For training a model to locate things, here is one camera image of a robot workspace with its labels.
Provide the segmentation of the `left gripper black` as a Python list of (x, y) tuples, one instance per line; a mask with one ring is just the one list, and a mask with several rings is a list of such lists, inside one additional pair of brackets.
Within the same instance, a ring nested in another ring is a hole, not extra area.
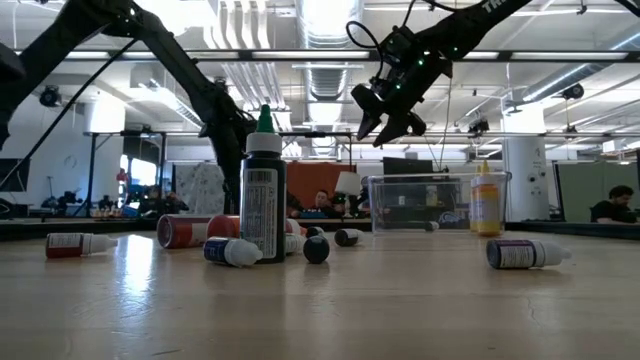
[(198, 115), (204, 123), (199, 136), (211, 140), (217, 163), (224, 172), (224, 213), (239, 215), (240, 165), (245, 156), (247, 137), (256, 131), (257, 120), (240, 109), (226, 92), (206, 93)]

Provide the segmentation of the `large green food coloring bottle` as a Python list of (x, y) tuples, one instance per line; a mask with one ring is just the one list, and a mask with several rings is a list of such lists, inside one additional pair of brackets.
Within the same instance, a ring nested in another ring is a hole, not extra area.
[(285, 260), (286, 163), (271, 108), (262, 105), (241, 162), (240, 235), (262, 252), (259, 263)]

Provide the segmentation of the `large dark red bottle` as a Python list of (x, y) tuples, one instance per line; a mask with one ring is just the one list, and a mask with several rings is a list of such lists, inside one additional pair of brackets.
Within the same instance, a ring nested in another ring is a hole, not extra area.
[(210, 215), (162, 215), (156, 226), (157, 240), (164, 249), (202, 246), (207, 238)]

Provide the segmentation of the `small dark blue dropper bottle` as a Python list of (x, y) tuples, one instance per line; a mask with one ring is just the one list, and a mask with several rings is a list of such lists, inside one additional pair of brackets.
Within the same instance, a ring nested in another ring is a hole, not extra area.
[(358, 229), (340, 229), (334, 234), (334, 242), (339, 247), (353, 247), (361, 242), (364, 232)]

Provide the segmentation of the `large yellow food coloring bottle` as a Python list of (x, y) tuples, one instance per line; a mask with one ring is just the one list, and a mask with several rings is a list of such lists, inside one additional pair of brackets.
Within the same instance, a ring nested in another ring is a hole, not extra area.
[(492, 237), (501, 233), (500, 190), (496, 177), (484, 161), (474, 186), (476, 232)]

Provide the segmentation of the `small red dropper bottle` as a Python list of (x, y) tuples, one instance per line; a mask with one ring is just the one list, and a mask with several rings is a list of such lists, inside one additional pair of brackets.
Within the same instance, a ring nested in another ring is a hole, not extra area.
[(118, 241), (104, 234), (50, 233), (45, 243), (47, 259), (86, 257), (104, 253), (118, 246)]

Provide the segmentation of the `small purple dropper bottle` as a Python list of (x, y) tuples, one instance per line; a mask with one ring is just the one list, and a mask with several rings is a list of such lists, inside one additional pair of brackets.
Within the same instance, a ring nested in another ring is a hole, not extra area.
[(560, 265), (572, 257), (569, 249), (538, 240), (489, 240), (488, 264), (494, 269), (530, 269)]

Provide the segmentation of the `patterned grey curtain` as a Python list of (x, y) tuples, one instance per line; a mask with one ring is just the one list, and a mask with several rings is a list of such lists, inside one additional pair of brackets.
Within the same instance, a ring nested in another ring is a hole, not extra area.
[(175, 166), (175, 191), (186, 204), (187, 214), (220, 215), (224, 211), (224, 177), (213, 163), (202, 162)]

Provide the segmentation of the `white shade lamp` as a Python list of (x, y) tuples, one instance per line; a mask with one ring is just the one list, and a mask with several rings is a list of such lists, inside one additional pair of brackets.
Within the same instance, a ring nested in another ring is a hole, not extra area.
[(361, 177), (354, 172), (342, 171), (334, 192), (338, 202), (344, 206), (344, 216), (351, 218), (357, 209), (356, 201), (361, 193)]

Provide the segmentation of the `person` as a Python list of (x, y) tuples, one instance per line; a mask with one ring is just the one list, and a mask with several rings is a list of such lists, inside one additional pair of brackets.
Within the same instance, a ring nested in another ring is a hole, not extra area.
[(159, 186), (150, 187), (146, 195), (147, 197), (141, 200), (138, 207), (138, 213), (141, 216), (160, 217), (165, 214), (179, 214), (189, 210), (188, 205), (174, 192), (162, 196)]
[(342, 213), (334, 208), (328, 192), (325, 190), (319, 190), (316, 193), (314, 206), (310, 208), (310, 211), (322, 213), (324, 217), (330, 219), (338, 219), (342, 217)]
[(634, 195), (631, 187), (618, 185), (613, 187), (606, 200), (590, 208), (590, 222), (601, 224), (636, 224), (637, 215), (629, 203)]

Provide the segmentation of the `clear plastic bin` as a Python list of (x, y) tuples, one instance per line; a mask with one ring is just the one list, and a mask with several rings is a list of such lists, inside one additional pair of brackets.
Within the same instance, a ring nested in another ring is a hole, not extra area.
[[(500, 190), (501, 230), (504, 229), (508, 172), (491, 172)], [(375, 233), (470, 231), (470, 182), (475, 173), (431, 173), (371, 176), (367, 180), (371, 227)]]

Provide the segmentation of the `orange partition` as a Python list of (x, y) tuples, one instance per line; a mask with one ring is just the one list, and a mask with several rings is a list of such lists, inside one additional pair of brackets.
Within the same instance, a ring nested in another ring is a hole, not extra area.
[(290, 162), (287, 164), (287, 191), (304, 208), (309, 208), (315, 204), (316, 195), (320, 190), (326, 191), (332, 197), (340, 173), (352, 171), (352, 167), (340, 163)]

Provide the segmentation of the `white round column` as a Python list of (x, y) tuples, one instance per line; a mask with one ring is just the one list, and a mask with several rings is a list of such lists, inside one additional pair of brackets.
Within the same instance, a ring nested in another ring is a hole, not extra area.
[(539, 103), (518, 106), (503, 114), (504, 168), (508, 182), (506, 217), (509, 222), (549, 218), (549, 197), (543, 108)]

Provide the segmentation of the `green partition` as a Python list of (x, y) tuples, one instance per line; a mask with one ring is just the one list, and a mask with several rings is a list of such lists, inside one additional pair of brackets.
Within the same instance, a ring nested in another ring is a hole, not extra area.
[(557, 163), (555, 170), (559, 205), (566, 222), (588, 223), (590, 209), (607, 200), (610, 190), (618, 185), (633, 189), (629, 208), (640, 210), (640, 179), (635, 163)]

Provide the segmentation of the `silver ventilation duct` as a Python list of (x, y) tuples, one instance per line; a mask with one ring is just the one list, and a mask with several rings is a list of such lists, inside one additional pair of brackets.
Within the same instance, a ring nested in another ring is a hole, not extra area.
[[(342, 50), (351, 44), (346, 24), (362, 19), (364, 0), (295, 0), (295, 6), (302, 48)], [(346, 63), (307, 63), (307, 114), (314, 126), (340, 120), (349, 75)]]

